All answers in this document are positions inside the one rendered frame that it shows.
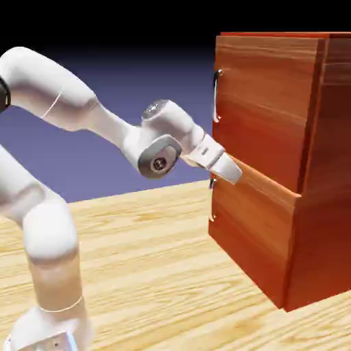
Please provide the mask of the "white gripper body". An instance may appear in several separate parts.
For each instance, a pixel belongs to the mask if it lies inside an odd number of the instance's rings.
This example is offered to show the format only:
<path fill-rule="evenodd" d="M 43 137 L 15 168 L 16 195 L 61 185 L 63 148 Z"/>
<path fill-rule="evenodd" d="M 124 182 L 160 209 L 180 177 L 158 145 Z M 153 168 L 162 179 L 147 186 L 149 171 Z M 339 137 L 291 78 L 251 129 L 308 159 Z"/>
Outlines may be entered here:
<path fill-rule="evenodd" d="M 226 152 L 215 161 L 209 171 L 231 184 L 236 184 L 242 176 L 242 170 Z"/>

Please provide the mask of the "tall reddish wooden door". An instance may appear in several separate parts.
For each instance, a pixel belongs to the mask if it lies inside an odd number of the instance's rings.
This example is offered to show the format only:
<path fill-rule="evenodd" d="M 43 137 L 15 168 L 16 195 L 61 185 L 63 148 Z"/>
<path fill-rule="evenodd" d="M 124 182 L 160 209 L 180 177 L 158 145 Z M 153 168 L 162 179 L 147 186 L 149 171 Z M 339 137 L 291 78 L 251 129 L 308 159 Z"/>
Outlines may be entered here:
<path fill-rule="evenodd" d="M 220 36 L 213 134 L 241 162 L 299 191 L 309 118 L 324 40 L 294 36 Z"/>

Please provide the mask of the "short reddish wooden door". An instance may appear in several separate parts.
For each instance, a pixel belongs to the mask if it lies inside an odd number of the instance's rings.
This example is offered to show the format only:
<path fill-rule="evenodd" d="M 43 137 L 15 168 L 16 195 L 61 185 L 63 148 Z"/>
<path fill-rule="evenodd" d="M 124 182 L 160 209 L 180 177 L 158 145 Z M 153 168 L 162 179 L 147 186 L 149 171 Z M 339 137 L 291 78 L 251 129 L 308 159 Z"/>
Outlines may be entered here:
<path fill-rule="evenodd" d="M 285 304 L 293 238 L 293 214 L 300 194 L 239 162 L 236 184 L 217 178 L 210 236 L 278 307 Z"/>

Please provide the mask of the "reddish wooden cabinet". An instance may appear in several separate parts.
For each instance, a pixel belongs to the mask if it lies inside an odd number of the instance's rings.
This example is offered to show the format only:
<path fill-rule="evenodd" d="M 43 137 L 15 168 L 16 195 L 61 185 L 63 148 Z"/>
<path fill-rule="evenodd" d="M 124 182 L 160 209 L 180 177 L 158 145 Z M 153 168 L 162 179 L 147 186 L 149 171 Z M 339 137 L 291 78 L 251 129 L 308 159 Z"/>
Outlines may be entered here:
<path fill-rule="evenodd" d="M 292 311 L 351 290 L 351 32 L 229 32 L 218 37 L 237 35 L 324 40 L 281 307 Z"/>

